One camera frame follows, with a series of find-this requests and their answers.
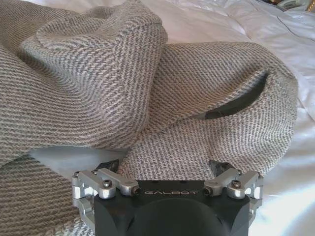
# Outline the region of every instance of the bolt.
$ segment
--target bolt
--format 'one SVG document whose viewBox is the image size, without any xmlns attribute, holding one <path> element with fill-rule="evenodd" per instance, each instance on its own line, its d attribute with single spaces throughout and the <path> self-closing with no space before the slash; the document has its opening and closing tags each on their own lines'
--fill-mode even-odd
<svg viewBox="0 0 315 236">
<path fill-rule="evenodd" d="M 112 181 L 110 179 L 106 179 L 103 181 L 103 186 L 105 188 L 110 188 L 112 186 Z"/>
<path fill-rule="evenodd" d="M 239 180 L 232 180 L 232 185 L 235 188 L 239 188 L 239 187 L 241 187 L 241 182 Z"/>
<path fill-rule="evenodd" d="M 131 193 L 133 196 L 138 196 L 141 193 L 141 188 L 135 187 L 132 189 Z"/>
<path fill-rule="evenodd" d="M 95 170 L 92 170 L 91 172 L 92 172 L 92 174 L 97 175 L 98 170 L 95 169 Z"/>
<path fill-rule="evenodd" d="M 205 195 L 206 197 L 209 197 L 212 195 L 212 189 L 209 187 L 204 187 L 202 192 L 203 192 L 203 195 Z"/>
</svg>

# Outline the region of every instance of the white duvet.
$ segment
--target white duvet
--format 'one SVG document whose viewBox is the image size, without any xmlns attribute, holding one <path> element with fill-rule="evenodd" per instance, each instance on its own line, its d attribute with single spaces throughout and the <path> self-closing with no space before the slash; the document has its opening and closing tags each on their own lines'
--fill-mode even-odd
<svg viewBox="0 0 315 236">
<path fill-rule="evenodd" d="M 82 12 L 123 0 L 29 0 Z M 315 14 L 281 12 L 256 0 L 142 0 L 160 16 L 169 43 L 251 41 L 279 57 L 299 82 L 298 119 L 288 153 L 265 178 L 251 236 L 315 235 Z M 93 169 L 101 151 L 33 152 L 65 177 Z"/>
</svg>

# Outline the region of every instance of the folded cloth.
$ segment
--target folded cloth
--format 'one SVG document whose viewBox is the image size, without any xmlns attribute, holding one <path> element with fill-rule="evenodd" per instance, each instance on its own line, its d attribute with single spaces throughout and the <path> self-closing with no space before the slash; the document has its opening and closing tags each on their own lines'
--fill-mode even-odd
<svg viewBox="0 0 315 236">
<path fill-rule="evenodd" d="M 210 179 L 210 160 L 265 174 L 288 149 L 297 83 L 257 44 L 167 45 L 138 0 L 83 14 L 1 0 L 0 27 L 0 235 L 92 234 L 31 149 L 131 148 L 119 172 L 137 179 Z"/>
</svg>

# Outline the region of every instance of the wrinkled sheet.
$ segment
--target wrinkled sheet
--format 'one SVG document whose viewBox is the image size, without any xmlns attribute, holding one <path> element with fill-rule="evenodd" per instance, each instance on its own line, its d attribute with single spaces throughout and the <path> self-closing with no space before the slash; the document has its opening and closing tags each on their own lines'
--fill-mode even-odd
<svg viewBox="0 0 315 236">
<path fill-rule="evenodd" d="M 30 0 L 82 12 L 123 0 Z M 315 235 L 315 14 L 281 12 L 256 0 L 142 0 L 160 16 L 169 43 L 252 41 L 266 47 L 299 83 L 298 119 L 291 147 L 265 177 L 264 204 L 250 227 L 251 236 Z M 50 148 L 33 157 L 65 177 L 93 169 L 124 153 Z"/>
</svg>

